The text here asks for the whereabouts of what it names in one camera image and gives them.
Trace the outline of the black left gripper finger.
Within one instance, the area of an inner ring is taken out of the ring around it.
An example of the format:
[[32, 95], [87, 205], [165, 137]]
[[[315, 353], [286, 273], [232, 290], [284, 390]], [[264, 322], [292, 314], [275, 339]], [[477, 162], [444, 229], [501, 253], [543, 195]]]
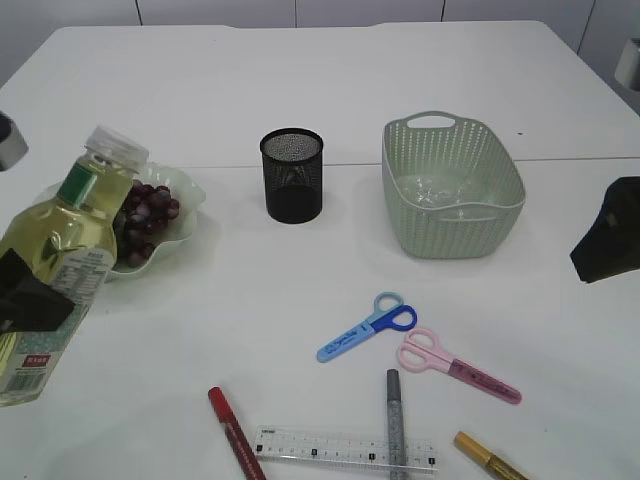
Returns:
[[13, 250], [1, 257], [1, 332], [53, 332], [75, 304], [38, 280]]

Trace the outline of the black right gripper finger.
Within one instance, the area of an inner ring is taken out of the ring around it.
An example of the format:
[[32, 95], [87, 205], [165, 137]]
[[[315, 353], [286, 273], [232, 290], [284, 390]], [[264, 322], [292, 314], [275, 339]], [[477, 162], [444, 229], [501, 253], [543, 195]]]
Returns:
[[593, 283], [639, 269], [639, 177], [607, 188], [592, 226], [570, 253], [581, 281]]

